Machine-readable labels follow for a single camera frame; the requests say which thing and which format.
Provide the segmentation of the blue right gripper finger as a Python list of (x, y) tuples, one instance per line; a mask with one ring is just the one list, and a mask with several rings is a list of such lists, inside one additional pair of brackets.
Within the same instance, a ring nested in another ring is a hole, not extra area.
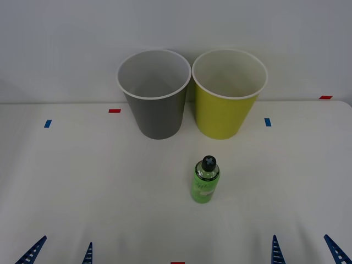
[(286, 264), (276, 235), (272, 238), (271, 264)]
[(348, 255), (327, 235), (324, 235), (325, 242), (332, 254), (335, 264), (352, 264)]

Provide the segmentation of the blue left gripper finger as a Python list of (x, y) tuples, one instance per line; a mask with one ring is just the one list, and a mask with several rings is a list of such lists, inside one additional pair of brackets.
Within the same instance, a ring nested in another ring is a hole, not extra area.
[(46, 240), (47, 236), (44, 235), (19, 260), (17, 260), (15, 264), (34, 264)]
[(82, 264), (93, 264), (93, 244), (89, 243)]

